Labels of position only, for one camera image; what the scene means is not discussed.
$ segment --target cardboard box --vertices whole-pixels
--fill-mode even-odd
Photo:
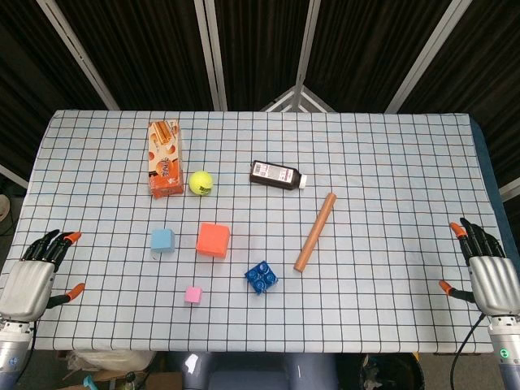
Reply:
[[[184,192],[182,148],[177,120],[148,126],[148,177],[154,197]]]

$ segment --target blue cube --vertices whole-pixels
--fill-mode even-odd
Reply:
[[[275,273],[267,265],[260,262],[245,273],[245,278],[251,283],[257,294],[264,293],[270,286],[278,281]]]
[[[170,229],[152,231],[151,249],[155,252],[173,252],[176,248],[175,234]]]

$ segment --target tennis ball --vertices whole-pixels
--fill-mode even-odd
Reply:
[[[197,195],[207,195],[213,187],[213,179],[206,171],[197,171],[189,177],[189,189]]]

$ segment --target pink cube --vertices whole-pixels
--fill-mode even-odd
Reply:
[[[184,300],[189,303],[201,303],[202,288],[189,286],[186,289]]]

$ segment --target white bottle cap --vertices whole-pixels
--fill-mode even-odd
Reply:
[[[304,189],[307,184],[307,175],[301,175],[300,178],[300,189]]]

